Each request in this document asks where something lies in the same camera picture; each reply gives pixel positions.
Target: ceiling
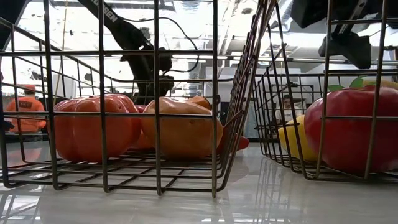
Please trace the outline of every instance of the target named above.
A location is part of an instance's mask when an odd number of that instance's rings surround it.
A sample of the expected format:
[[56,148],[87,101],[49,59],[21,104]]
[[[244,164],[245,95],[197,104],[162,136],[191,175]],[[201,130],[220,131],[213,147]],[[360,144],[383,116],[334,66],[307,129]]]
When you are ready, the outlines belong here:
[[[153,1],[130,1],[130,0],[105,0],[111,5],[116,14],[128,19],[150,19],[154,17]],[[306,29],[301,29],[290,18],[290,0],[280,0],[280,10],[282,14],[282,23],[284,32],[284,42],[287,43],[287,53],[289,57],[295,58],[319,58],[318,48],[322,44],[325,36],[325,21],[317,22]],[[52,44],[62,48],[64,44],[65,50],[98,50],[98,20],[77,0],[66,1],[52,0],[50,7],[50,38]],[[163,0],[160,1],[159,16],[168,17],[175,20],[192,38],[195,45],[199,49],[212,50],[213,47],[213,3],[209,0]],[[249,32],[252,16],[257,8],[256,0],[219,0],[218,1],[218,53],[219,55],[239,56],[246,40],[246,34]],[[26,7],[18,24],[20,28],[44,39],[44,23],[43,23],[43,3],[41,0],[32,0]],[[154,39],[154,22],[134,22],[136,27],[149,28],[151,42]],[[160,27],[160,47],[171,50],[192,50],[192,44],[182,34],[181,30],[172,22],[162,19],[159,21]],[[279,44],[280,37],[277,28],[273,30],[272,43]],[[269,57],[268,49],[269,40],[264,38],[262,55]],[[104,30],[104,47],[105,50],[121,50],[120,46],[115,42],[110,31]],[[29,40],[23,35],[16,34],[17,50],[38,50],[38,43]],[[373,49],[375,53],[373,58],[377,56],[377,47]],[[195,62],[191,57],[174,55],[173,69],[188,70]],[[97,57],[78,57],[85,63],[98,68],[99,61]],[[31,61],[39,63],[38,57],[27,58]],[[236,60],[226,60],[224,63],[220,61],[219,66],[233,67],[236,66]],[[39,68],[33,67],[28,63],[19,61],[18,74],[21,80],[29,79],[31,71],[39,71]],[[58,70],[60,66],[59,57],[53,57],[52,62],[54,70]],[[201,58],[198,68],[190,73],[170,72],[176,79],[188,78],[204,78],[205,67],[211,66],[212,60],[209,58]],[[268,62],[262,62],[262,66],[266,66]],[[77,67],[75,62],[64,61],[64,73],[76,77]],[[318,63],[291,63],[289,67],[299,68],[302,72],[306,72]],[[126,62],[120,62],[119,57],[106,57],[105,60],[106,74],[117,79],[131,80],[132,73]],[[80,67],[80,73],[86,74],[89,70]],[[98,76],[93,77],[94,81],[99,80]],[[124,83],[113,83],[114,86],[124,87]],[[188,86],[192,90],[200,90],[198,85],[181,85]]]

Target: wire basket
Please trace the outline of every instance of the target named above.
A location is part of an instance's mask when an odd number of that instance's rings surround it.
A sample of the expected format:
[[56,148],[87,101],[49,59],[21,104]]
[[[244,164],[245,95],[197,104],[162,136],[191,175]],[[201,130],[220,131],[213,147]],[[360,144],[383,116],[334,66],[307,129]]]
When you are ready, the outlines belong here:
[[[170,55],[170,54],[192,54],[201,55],[207,54],[213,56],[213,79],[212,80],[174,80],[174,82],[192,82],[192,83],[212,83],[213,94],[211,97],[213,104],[212,115],[209,116],[190,116],[187,114],[159,114],[159,104],[156,103],[156,113],[153,117],[157,123],[157,145],[154,152],[136,152],[127,151],[119,157],[113,157],[109,160],[106,159],[107,148],[105,145],[106,135],[105,126],[106,116],[134,116],[141,117],[142,114],[117,114],[117,113],[106,113],[104,106],[101,107],[100,113],[90,113],[90,116],[100,116],[102,124],[102,163],[72,163],[65,161],[57,156],[56,145],[55,145],[55,134],[54,131],[49,131],[48,135],[43,134],[40,138],[43,139],[45,153],[50,154],[50,158],[41,155],[37,156],[37,159],[29,159],[29,149],[25,139],[29,138],[29,134],[14,134],[17,138],[17,143],[12,147],[6,144],[6,138],[9,137],[9,133],[5,133],[4,127],[2,126],[1,137],[1,162],[2,162],[2,175],[1,182],[8,188],[19,187],[22,185],[53,185],[54,189],[62,190],[71,186],[79,187],[100,187],[105,192],[111,192],[115,189],[137,189],[137,190],[156,190],[158,195],[162,195],[165,191],[180,191],[180,192],[212,192],[212,196],[216,196],[216,192],[223,190],[228,182],[228,177],[231,172],[235,153],[238,148],[238,136],[243,132],[244,120],[246,119],[248,104],[244,104],[244,99],[250,98],[252,94],[252,88],[254,83],[254,74],[256,71],[257,58],[256,50],[259,48],[258,40],[256,39],[257,27],[263,27],[263,24],[267,18],[269,20],[270,12],[266,11],[266,5],[263,3],[259,4],[257,9],[256,17],[252,22],[252,29],[248,34],[246,48],[244,49],[243,56],[233,79],[230,80],[217,80],[218,68],[217,68],[217,1],[213,1],[213,50],[159,50],[159,29],[155,29],[155,50],[112,50],[105,51],[103,48],[103,14],[99,14],[99,51],[85,52],[85,51],[62,51],[50,44],[50,32],[49,32],[49,1],[44,0],[44,21],[45,21],[45,40],[41,40],[34,35],[26,32],[25,30],[11,24],[10,22],[0,18],[0,24],[11,29],[11,46],[10,52],[0,52],[0,56],[11,57],[13,67],[14,83],[1,83],[1,86],[10,86],[15,89],[15,99],[17,99],[17,88],[25,90],[24,87],[17,85],[17,73],[16,73],[16,60],[23,60],[27,63],[35,65],[40,68],[41,75],[47,73],[47,82],[42,78],[41,88],[42,91],[36,91],[45,98],[44,112],[7,112],[3,108],[3,102],[0,102],[0,119],[14,118],[20,120],[21,118],[29,119],[28,116],[45,116],[49,130],[54,130],[54,116],[87,116],[88,113],[72,113],[72,112],[56,112],[53,109],[54,102],[65,99],[65,80],[71,79],[78,82],[78,94],[82,95],[83,88],[92,88],[93,94],[95,90],[100,90],[100,98],[102,105],[104,104],[104,96],[108,91],[105,90],[105,80],[110,80],[111,91],[113,85],[117,82],[130,83],[133,86],[134,82],[154,82],[155,89],[155,102],[159,102],[159,83],[164,80],[159,80],[159,55]],[[155,7],[155,18],[159,16],[159,10]],[[32,52],[18,52],[15,51],[15,40],[14,33],[18,32],[34,41],[39,46],[39,51]],[[109,75],[104,74],[104,55],[108,54],[119,54],[119,55],[139,55],[139,54],[153,54],[155,58],[155,72],[154,80],[118,80],[112,78]],[[85,64],[78,60],[74,56],[77,55],[99,55],[99,70]],[[26,60],[24,57],[39,57],[40,63],[34,63]],[[56,72],[52,69],[52,57],[60,57],[61,65],[62,61],[67,58],[76,63],[77,66],[77,78],[73,78],[71,75],[66,75],[63,72]],[[86,68],[90,70],[92,77],[99,76],[99,86],[95,85],[91,79],[90,82],[83,81],[81,79],[80,70]],[[56,95],[52,87],[52,73],[58,74],[63,85],[63,96]],[[159,146],[159,121],[160,118],[166,119],[211,119],[214,127],[216,127],[217,119],[217,105],[219,103],[218,96],[218,82],[232,82],[233,88],[231,91],[231,101],[229,104],[228,116],[226,119],[226,126],[224,127],[224,135],[226,136],[227,144],[224,145],[223,152],[220,155],[216,155],[216,138],[213,141],[213,153],[211,157],[207,157],[198,161],[169,161],[160,153]],[[20,151],[21,163],[15,164],[10,162],[10,151],[11,148],[16,151]]]
[[[397,65],[395,61],[383,61],[383,53],[386,49],[384,47],[384,38],[386,34],[386,22],[387,22],[387,1],[383,1],[382,4],[382,17],[381,19],[372,20],[349,20],[349,21],[333,21],[331,18],[333,7],[331,7],[333,1],[329,1],[328,15],[327,15],[327,33],[326,33],[326,54],[325,54],[325,70],[324,73],[301,73],[301,74],[290,74],[288,65],[289,63],[295,62],[306,62],[306,63],[321,63],[319,59],[309,58],[288,58],[286,54],[286,43],[283,41],[283,33],[280,19],[279,7],[275,5],[275,14],[277,22],[279,23],[279,31],[281,43],[277,43],[279,48],[275,51],[275,45],[270,41],[271,51],[271,64],[267,67],[266,72],[263,75],[258,75],[256,83],[253,88],[254,97],[254,110],[256,114],[256,130],[258,131],[261,152],[266,157],[276,161],[284,167],[291,169],[292,172],[303,174],[308,180],[327,180],[327,181],[353,181],[353,182],[365,182],[365,181],[378,181],[378,182],[396,182],[398,175],[391,169],[388,172],[372,172],[372,160],[374,139],[376,134],[376,121],[388,121],[391,125],[395,125],[396,117],[392,116],[377,116],[377,108],[379,103],[379,95],[381,88],[381,77],[396,77],[398,70],[395,68],[385,69],[382,66],[385,65]],[[389,22],[394,22],[395,18],[388,18]],[[349,63],[347,60],[331,60],[331,52],[328,49],[331,41],[331,26],[342,25],[342,24],[363,24],[363,23],[375,23],[381,22],[381,36],[379,43],[378,59],[373,60],[371,63],[376,65],[376,69],[357,69],[357,70],[332,70],[330,69],[331,63]],[[267,26],[268,38],[271,40],[271,29],[270,25]],[[276,63],[280,61],[283,63],[284,73],[278,73],[276,69]],[[373,102],[373,113],[371,116],[331,116],[326,113],[328,94],[330,93],[329,84],[341,85],[344,81],[355,80],[361,76],[376,77],[374,102]],[[308,79],[312,81],[317,79],[317,82],[307,82]],[[292,120],[287,124],[288,121],[284,118],[283,106],[283,95],[288,95],[289,104],[292,112]],[[307,108],[312,103],[321,98],[323,101],[323,110],[320,120],[322,121],[321,129],[319,130],[320,147],[318,152],[314,152],[317,158],[314,161],[308,161],[303,156],[302,149],[302,137],[299,132],[300,125],[304,125],[298,122],[297,118],[300,114],[305,114]],[[276,122],[275,112],[279,110],[282,114],[281,122]],[[358,121],[367,120],[371,131],[369,133],[369,146],[364,149],[367,152],[366,167],[363,173],[352,173],[345,170],[334,169],[324,161],[323,148],[325,147],[325,128],[327,125],[331,125],[333,121]],[[293,131],[294,140],[289,141],[287,128],[291,128]],[[292,155],[292,146],[295,146],[296,154]]]

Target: glossy floor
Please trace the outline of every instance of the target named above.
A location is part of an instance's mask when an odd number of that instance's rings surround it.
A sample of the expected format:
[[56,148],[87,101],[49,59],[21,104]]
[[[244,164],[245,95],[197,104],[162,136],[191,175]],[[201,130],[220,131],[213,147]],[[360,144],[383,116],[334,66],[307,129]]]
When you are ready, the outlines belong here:
[[312,182],[268,160],[258,145],[239,152],[228,187],[210,194],[32,185],[0,189],[0,223],[396,223],[398,188]]

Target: wire grid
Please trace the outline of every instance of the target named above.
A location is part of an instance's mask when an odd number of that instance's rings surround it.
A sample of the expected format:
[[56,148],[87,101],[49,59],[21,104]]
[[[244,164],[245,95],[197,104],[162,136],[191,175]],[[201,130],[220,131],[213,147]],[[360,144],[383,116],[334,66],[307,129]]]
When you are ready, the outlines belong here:
[[[4,124],[2,125],[1,137],[1,161],[2,161],[2,176],[1,182],[5,187],[13,188],[27,184],[39,185],[53,185],[54,189],[62,190],[71,186],[79,187],[100,187],[105,192],[111,192],[114,189],[138,189],[138,190],[156,190],[158,195],[162,195],[165,191],[181,191],[181,192],[212,192],[212,196],[216,197],[216,192],[223,190],[226,187],[229,174],[233,165],[235,153],[238,148],[238,136],[242,134],[244,120],[246,119],[248,104],[244,106],[244,99],[250,98],[252,87],[254,83],[254,74],[256,71],[257,59],[256,52],[259,51],[258,41],[255,39],[255,28],[261,26],[265,21],[265,14],[267,13],[267,20],[270,18],[270,12],[266,11],[266,5],[259,3],[257,9],[257,17],[253,19],[252,30],[248,34],[248,41],[243,53],[243,57],[238,67],[238,71],[233,78],[233,89],[231,92],[231,103],[229,104],[228,117],[226,119],[226,127],[224,134],[227,136],[228,144],[224,145],[223,153],[216,156],[216,131],[213,132],[213,153],[211,157],[207,157],[198,161],[190,162],[177,162],[168,161],[164,158],[159,149],[159,135],[160,135],[160,117],[173,118],[173,119],[212,119],[214,127],[216,127],[217,119],[217,106],[213,106],[213,114],[209,116],[200,115],[187,115],[187,114],[160,114],[159,113],[159,83],[169,82],[169,80],[159,80],[159,55],[169,54],[212,54],[213,55],[213,79],[212,80],[173,80],[174,82],[212,82],[213,94],[212,104],[217,105],[219,102],[218,96],[218,80],[217,80],[217,1],[213,2],[213,36],[214,45],[213,50],[159,50],[159,22],[156,19],[159,17],[158,0],[155,0],[155,50],[114,50],[104,51],[103,48],[103,13],[99,13],[99,52],[98,51],[62,51],[50,44],[49,33],[49,0],[44,0],[44,22],[45,22],[45,40],[38,39],[26,31],[18,28],[14,24],[0,18],[0,23],[11,29],[11,52],[0,52],[3,57],[12,57],[14,83],[1,83],[1,85],[26,89],[17,86],[16,79],[16,59],[21,59],[24,56],[37,56],[40,57],[40,65],[42,75],[44,70],[47,72],[47,92],[45,91],[45,83],[42,80],[42,91],[36,91],[43,94],[44,98],[48,99],[45,112],[5,112],[0,106],[0,119],[4,118],[17,118],[20,120],[32,119],[28,116],[45,116],[49,130],[54,130],[54,116],[101,116],[102,123],[102,155],[103,161],[101,164],[93,164],[81,162],[74,164],[64,161],[57,157],[55,146],[55,133],[49,131],[49,151],[51,160],[44,161],[28,161],[26,159],[26,151],[24,149],[23,138],[25,134],[19,133],[19,141],[21,148],[21,159],[24,162],[18,166],[8,166],[7,161],[7,145],[6,133],[4,132]],[[99,1],[99,11],[103,11],[103,1]],[[37,41],[40,51],[36,52],[16,52],[14,45],[14,32],[19,32],[32,40]],[[120,113],[105,113],[104,108],[104,79],[107,78],[113,82],[134,83],[137,80],[117,80],[104,74],[104,55],[105,54],[119,54],[119,55],[148,55],[154,54],[155,59],[155,78],[154,80],[138,80],[139,82],[154,82],[155,83],[155,114],[120,114]],[[95,70],[91,66],[83,63],[82,61],[74,58],[74,55],[99,55],[99,70]],[[45,67],[42,65],[42,57],[45,56]],[[54,100],[57,98],[64,99],[63,96],[53,94],[52,88],[52,72],[51,58],[53,56],[69,58],[76,62],[76,65],[84,66],[90,69],[94,74],[99,75],[100,84],[95,86],[93,82],[87,83],[81,80],[78,72],[78,78],[67,76],[62,72],[56,72],[62,76],[62,80],[70,78],[78,82],[79,90],[81,86],[91,86],[92,89],[100,89],[101,99],[101,112],[100,113],[66,113],[55,112],[53,110]],[[157,128],[157,147],[154,152],[137,152],[128,150],[119,157],[106,159],[106,136],[105,136],[105,117],[106,116],[131,116],[131,117],[148,117],[155,118]]]
[[[287,58],[285,52],[286,44],[283,42],[283,33],[282,27],[280,22],[280,13],[279,7],[275,5],[275,11],[277,15],[277,22],[279,23],[279,35],[281,39],[281,44],[278,52],[274,52],[273,44],[270,42],[270,49],[271,49],[271,58],[272,63],[267,67],[266,72],[263,75],[260,75],[260,79],[256,82],[254,89],[253,89],[253,96],[255,97],[254,100],[254,109],[256,115],[256,130],[258,131],[259,139],[260,139],[260,146],[261,152],[263,155],[267,156],[268,158],[276,161],[278,164],[282,164],[284,167],[288,167],[292,170],[292,172],[301,173],[303,176],[308,180],[327,180],[327,181],[337,181],[337,182],[364,182],[364,181],[378,181],[378,182],[397,182],[398,174],[396,172],[382,172],[379,174],[370,173],[370,165],[372,160],[372,151],[373,151],[373,141],[375,135],[375,124],[376,120],[379,117],[376,117],[376,109],[379,99],[379,89],[381,86],[381,77],[382,76],[397,76],[398,69],[382,69],[383,63],[383,53],[384,53],[384,37],[386,34],[386,21],[387,21],[387,4],[386,1],[383,1],[382,7],[382,18],[381,19],[372,19],[372,20],[349,20],[349,21],[332,21],[331,20],[331,12],[332,12],[332,0],[329,0],[329,7],[328,7],[328,15],[327,15],[327,25],[328,30],[326,33],[326,57],[325,57],[325,73],[319,74],[289,74],[288,70],[288,62],[293,62],[294,58]],[[398,19],[389,19],[389,21],[394,22]],[[375,23],[381,22],[382,29],[381,29],[381,39],[379,43],[379,55],[377,59],[377,69],[367,69],[367,70],[329,70],[330,64],[330,54],[328,51],[328,43],[331,39],[331,25],[337,24],[359,24],[359,23]],[[271,39],[271,30],[269,25],[267,26],[267,32],[269,34],[269,38]],[[277,69],[275,66],[275,61],[277,60],[280,55],[283,58],[285,74],[277,74]],[[361,117],[353,118],[353,117],[344,117],[344,116],[327,116],[326,114],[326,96],[328,93],[328,81],[330,77],[336,77],[338,79],[339,85],[341,85],[341,77],[358,77],[360,75],[367,75],[369,77],[376,77],[376,93],[375,93],[375,101],[374,101],[374,111],[371,117],[367,119],[371,119],[372,121],[372,131],[371,131],[371,142],[369,143],[369,151],[368,151],[368,159],[366,163],[366,170],[364,176],[353,175],[349,173],[342,172],[340,170],[332,169],[328,167],[322,161],[322,142],[324,139],[324,135],[322,135],[321,140],[321,147],[318,155],[317,162],[307,162],[303,159],[303,152],[301,148],[300,138],[299,138],[299,131],[297,122],[296,113],[297,110],[294,106],[293,100],[293,93],[299,93],[301,95],[301,99],[303,99],[303,95],[310,94],[312,96],[312,102],[314,102],[314,95],[319,94],[323,97],[323,114],[322,114],[322,130],[325,127],[325,121],[327,119],[363,119]],[[298,84],[293,83],[290,81],[291,77],[298,78]],[[313,85],[303,85],[302,78],[305,77],[317,77],[318,78],[318,89],[320,91],[314,91]],[[275,85],[271,84],[271,78],[275,81]],[[289,94],[290,96],[290,105],[292,108],[292,117],[293,117],[293,124],[286,124],[284,119],[284,112],[281,110],[281,117],[282,117],[282,124],[277,124],[275,118],[273,118],[274,108],[273,105],[279,105],[279,108],[282,107],[282,99],[281,95],[284,93]],[[308,107],[309,105],[304,105],[304,101],[301,101],[302,104],[302,112],[305,113],[305,106]],[[386,120],[395,120],[396,118],[384,118]],[[299,158],[292,157],[290,153],[290,146],[287,137],[287,130],[286,127],[293,126],[295,129],[295,136],[297,139],[297,146],[298,146],[298,153]],[[286,141],[286,149],[282,150],[280,145],[280,136],[278,129],[283,128],[285,141]]]

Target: cable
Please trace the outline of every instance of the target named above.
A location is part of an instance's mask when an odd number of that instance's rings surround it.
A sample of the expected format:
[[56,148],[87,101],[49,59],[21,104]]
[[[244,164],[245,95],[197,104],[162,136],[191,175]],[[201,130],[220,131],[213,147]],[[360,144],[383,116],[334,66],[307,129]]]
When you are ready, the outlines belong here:
[[[155,18],[152,18],[152,19],[141,19],[141,20],[134,20],[134,19],[127,19],[127,18],[124,18],[124,17],[121,17],[121,16],[119,16],[121,19],[124,19],[124,20],[126,20],[126,21],[130,21],[130,22],[149,22],[149,21],[153,21],[153,20],[155,20]],[[193,45],[193,47],[195,48],[195,50],[198,50],[198,47],[196,46],[196,44],[193,42],[193,40],[185,33],[185,31],[182,29],[182,27],[180,26],[180,24],[178,24],[178,22],[176,22],[175,20],[173,20],[173,19],[170,19],[170,18],[168,18],[168,17],[159,17],[159,19],[167,19],[167,20],[169,20],[169,21],[172,21],[180,30],[181,30],[181,32],[182,32],[182,34],[191,42],[191,44]],[[194,69],[196,69],[196,67],[198,66],[198,64],[199,64],[199,55],[198,55],[198,57],[197,57],[197,61],[195,62],[195,64],[193,65],[193,67],[192,68],[190,68],[190,69],[188,69],[188,70],[186,70],[186,71],[184,71],[184,70],[176,70],[176,69],[170,69],[170,70],[166,70],[164,73],[163,73],[163,75],[165,75],[167,72],[179,72],[179,73],[185,73],[185,72],[192,72],[192,71],[194,71]]]

